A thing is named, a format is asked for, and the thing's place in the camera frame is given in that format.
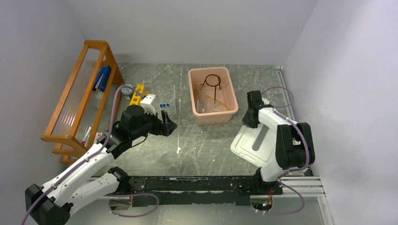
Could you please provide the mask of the black ring stand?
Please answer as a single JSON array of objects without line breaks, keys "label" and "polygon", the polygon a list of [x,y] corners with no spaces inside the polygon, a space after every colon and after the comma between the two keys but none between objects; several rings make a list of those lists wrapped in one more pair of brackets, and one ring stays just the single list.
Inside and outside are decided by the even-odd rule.
[{"label": "black ring stand", "polygon": [[221,78],[216,74],[209,74],[204,78],[204,81],[200,87],[200,91],[205,93],[212,93],[212,97],[217,99],[217,91],[221,89]]}]

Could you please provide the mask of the pink plastic bin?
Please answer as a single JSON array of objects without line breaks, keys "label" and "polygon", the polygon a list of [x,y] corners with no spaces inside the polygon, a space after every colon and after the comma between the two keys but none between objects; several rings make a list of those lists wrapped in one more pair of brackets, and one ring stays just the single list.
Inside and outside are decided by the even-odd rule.
[{"label": "pink plastic bin", "polygon": [[226,67],[188,71],[192,111],[199,125],[226,123],[238,112],[238,103]]}]

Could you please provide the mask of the white plastic lid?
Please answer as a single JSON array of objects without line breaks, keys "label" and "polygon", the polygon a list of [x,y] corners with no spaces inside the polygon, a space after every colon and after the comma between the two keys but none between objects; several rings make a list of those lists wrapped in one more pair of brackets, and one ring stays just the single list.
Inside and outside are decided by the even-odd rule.
[{"label": "white plastic lid", "polygon": [[259,124],[257,128],[243,125],[230,149],[257,167],[275,167],[277,166],[275,147],[276,132]]}]

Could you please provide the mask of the yellow rubber tubing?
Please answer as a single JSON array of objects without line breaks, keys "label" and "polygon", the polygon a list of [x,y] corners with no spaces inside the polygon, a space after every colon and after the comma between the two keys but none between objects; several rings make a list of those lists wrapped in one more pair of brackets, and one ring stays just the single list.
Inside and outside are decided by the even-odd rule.
[{"label": "yellow rubber tubing", "polygon": [[209,95],[204,95],[201,101],[203,113],[231,111],[231,108],[224,102],[214,99]]}]

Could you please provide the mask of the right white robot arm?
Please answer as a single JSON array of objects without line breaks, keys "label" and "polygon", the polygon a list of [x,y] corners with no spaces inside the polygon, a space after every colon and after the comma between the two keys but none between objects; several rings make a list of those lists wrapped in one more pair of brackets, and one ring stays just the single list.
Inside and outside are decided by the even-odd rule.
[{"label": "right white robot arm", "polygon": [[258,194],[265,194],[271,182],[285,175],[302,171],[315,162],[311,127],[282,115],[275,106],[265,104],[261,91],[247,93],[248,110],[242,122],[236,148],[244,157],[259,163],[253,182]]}]

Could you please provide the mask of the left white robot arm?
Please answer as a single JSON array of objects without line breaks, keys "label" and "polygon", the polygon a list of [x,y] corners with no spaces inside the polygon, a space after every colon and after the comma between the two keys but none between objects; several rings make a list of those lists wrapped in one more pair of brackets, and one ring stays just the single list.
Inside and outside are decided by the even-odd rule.
[{"label": "left white robot arm", "polygon": [[130,176],[121,168],[113,167],[100,178],[86,180],[100,168],[111,164],[133,142],[151,135],[169,136],[177,128],[167,112],[157,113],[131,105],[119,121],[111,121],[109,130],[76,162],[52,180],[39,186],[32,184],[25,190],[26,214],[39,225],[64,225],[78,210],[101,196],[123,195],[129,191]]}]

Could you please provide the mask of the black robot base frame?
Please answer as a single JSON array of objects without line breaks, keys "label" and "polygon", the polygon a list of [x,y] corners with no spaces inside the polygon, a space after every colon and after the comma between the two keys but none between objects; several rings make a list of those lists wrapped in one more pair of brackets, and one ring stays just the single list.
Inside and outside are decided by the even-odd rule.
[{"label": "black robot base frame", "polygon": [[224,204],[250,206],[255,195],[282,195],[277,181],[264,182],[258,175],[251,176],[131,176],[121,181],[116,195],[149,193],[133,198],[134,207],[188,204]]}]

